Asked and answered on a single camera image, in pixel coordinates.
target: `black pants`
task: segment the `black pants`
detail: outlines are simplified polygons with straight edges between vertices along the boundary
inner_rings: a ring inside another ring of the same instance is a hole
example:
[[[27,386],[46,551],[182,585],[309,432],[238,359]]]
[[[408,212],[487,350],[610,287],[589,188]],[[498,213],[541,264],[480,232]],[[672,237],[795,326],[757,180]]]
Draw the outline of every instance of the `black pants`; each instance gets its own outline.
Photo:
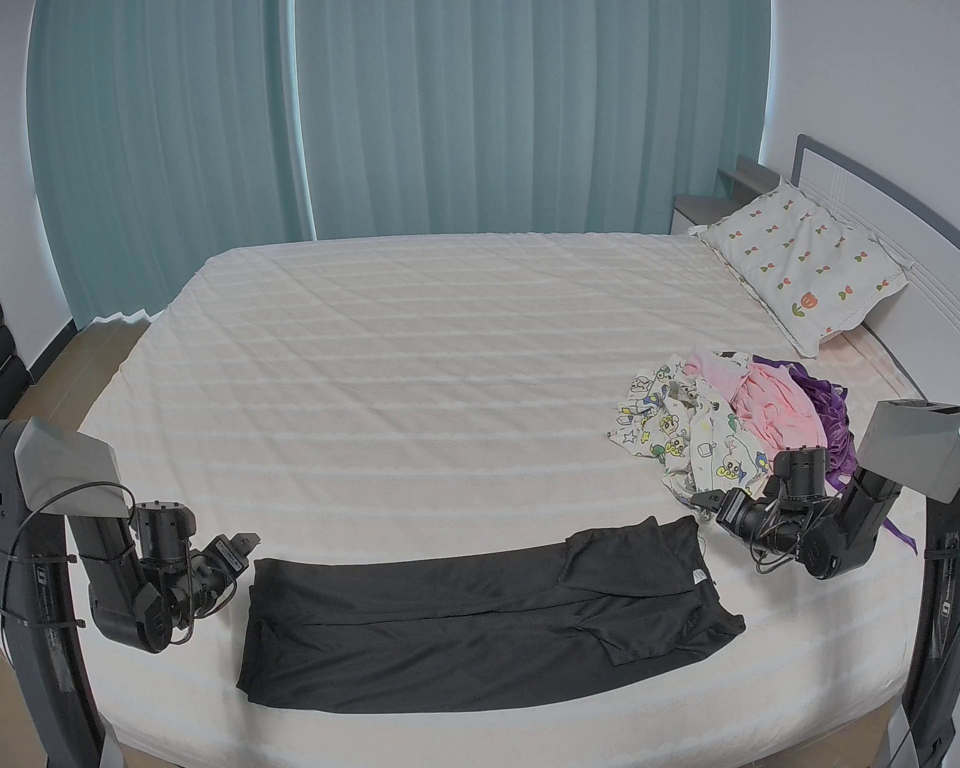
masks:
[[[745,629],[692,516],[486,555],[255,568],[238,687],[267,707],[531,707],[705,659]]]

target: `white bed sheet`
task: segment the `white bed sheet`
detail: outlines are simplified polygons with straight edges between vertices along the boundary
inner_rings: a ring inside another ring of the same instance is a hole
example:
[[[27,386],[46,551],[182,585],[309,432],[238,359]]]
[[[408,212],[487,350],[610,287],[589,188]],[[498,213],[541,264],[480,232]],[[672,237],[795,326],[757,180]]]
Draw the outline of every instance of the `white bed sheet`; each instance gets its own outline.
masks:
[[[258,557],[366,563],[514,549],[687,514],[657,462],[606,438],[641,366],[694,344],[792,349],[694,238],[457,235],[238,249],[150,327],[83,431],[143,498],[186,502],[195,543],[255,531]],[[864,333],[811,372],[848,384],[861,435],[902,394]],[[923,501],[891,515],[923,537]],[[747,631],[702,662],[584,699],[505,711],[333,715],[235,686],[249,601],[152,657],[82,632],[123,741],[184,766],[737,766],[895,695],[923,562],[881,532],[870,562],[817,582],[760,577],[702,528]],[[86,618],[85,589],[75,585]]]

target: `curtain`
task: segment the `curtain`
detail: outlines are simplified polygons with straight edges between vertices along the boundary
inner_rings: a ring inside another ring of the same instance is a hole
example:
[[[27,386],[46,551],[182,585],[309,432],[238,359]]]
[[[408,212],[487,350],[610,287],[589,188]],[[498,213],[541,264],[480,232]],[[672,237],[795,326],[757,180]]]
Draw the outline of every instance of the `curtain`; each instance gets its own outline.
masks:
[[[299,0],[317,236],[667,232],[756,158],[769,0]]]
[[[309,237],[277,2],[37,0],[30,150],[77,325],[164,308],[204,261]]]

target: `tiled floor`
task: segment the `tiled floor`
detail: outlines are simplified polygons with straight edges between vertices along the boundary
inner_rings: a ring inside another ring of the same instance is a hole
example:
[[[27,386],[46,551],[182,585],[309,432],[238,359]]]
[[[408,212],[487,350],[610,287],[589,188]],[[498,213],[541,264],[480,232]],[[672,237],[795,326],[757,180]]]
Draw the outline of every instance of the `tiled floor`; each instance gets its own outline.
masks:
[[[12,418],[39,416],[62,429],[77,429],[147,325],[146,321],[115,321],[88,327],[70,342],[39,383],[26,392]],[[889,711],[888,705],[881,707],[831,734],[766,757],[754,766],[868,768],[886,729]],[[130,768],[174,768],[136,750],[125,748],[124,752]],[[43,751],[16,679],[0,659],[0,765],[41,768],[43,764]]]
[[[27,390],[11,418],[39,416],[61,429],[77,429],[148,325],[147,321],[114,321],[89,326],[70,342],[43,378]],[[130,768],[174,768],[127,747],[124,754]],[[42,768],[45,761],[13,670],[0,657],[0,765]]]

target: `white wall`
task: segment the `white wall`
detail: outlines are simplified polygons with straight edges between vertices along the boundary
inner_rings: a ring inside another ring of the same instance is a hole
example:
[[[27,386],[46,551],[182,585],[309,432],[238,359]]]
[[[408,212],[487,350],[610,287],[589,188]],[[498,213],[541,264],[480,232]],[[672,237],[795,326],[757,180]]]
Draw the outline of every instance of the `white wall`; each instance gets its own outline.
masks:
[[[960,225],[960,2],[773,0],[760,161],[808,133]]]
[[[70,322],[36,203],[27,141],[27,41],[34,0],[0,0],[0,305],[30,368]]]

